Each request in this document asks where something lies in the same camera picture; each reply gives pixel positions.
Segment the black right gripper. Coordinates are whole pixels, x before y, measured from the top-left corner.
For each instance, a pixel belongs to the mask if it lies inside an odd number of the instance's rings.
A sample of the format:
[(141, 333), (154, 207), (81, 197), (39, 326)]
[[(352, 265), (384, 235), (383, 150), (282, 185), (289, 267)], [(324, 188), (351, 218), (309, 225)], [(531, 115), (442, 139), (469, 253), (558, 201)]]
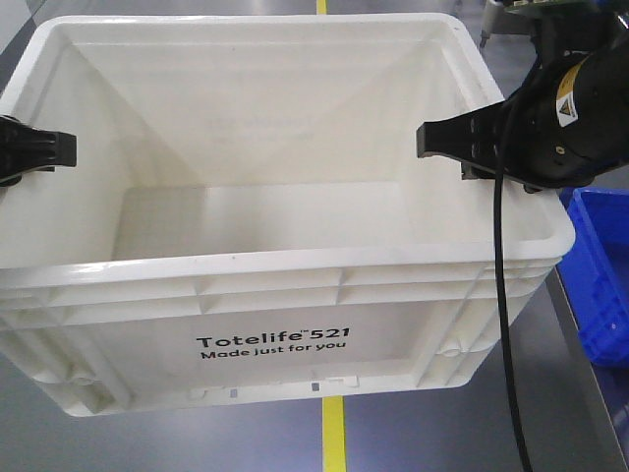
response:
[[(502, 105), (425, 121), (416, 132), (417, 157), (461, 163), (463, 180), (506, 179), (533, 192), (584, 187), (628, 164), (628, 50), (602, 48), (545, 63), (537, 57), (505, 103), (511, 119), (498, 136)], [(495, 174), (478, 167), (503, 169)]]

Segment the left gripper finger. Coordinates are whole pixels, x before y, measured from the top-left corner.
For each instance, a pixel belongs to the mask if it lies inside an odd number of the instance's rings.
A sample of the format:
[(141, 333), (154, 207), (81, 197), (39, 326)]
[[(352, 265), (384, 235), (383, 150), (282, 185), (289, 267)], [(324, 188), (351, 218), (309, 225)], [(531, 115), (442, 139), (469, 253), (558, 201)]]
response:
[(40, 168), (35, 168), (32, 170), (28, 170), (27, 172), (24, 173), (19, 173), (16, 174), (10, 178), (3, 178), (0, 182), (0, 187), (1, 188), (9, 188), (9, 187), (13, 187), (17, 184), (19, 184), (22, 180), (23, 177), (25, 175), (28, 175), (30, 173), (33, 172), (54, 172), (55, 171), (55, 167), (54, 166), (48, 166), (48, 167), (40, 167)]
[(37, 129), (11, 116), (1, 116), (2, 172), (75, 167), (77, 161), (75, 135)]

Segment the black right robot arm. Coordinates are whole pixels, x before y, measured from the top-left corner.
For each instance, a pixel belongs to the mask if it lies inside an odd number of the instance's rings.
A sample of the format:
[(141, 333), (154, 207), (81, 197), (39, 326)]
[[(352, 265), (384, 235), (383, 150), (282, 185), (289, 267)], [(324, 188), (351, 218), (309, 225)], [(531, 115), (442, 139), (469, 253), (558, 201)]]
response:
[(419, 157), (461, 162), (466, 178), (529, 191), (584, 187), (628, 163), (628, 4), (507, 1), (530, 25), (536, 60), (506, 99), (417, 131)]

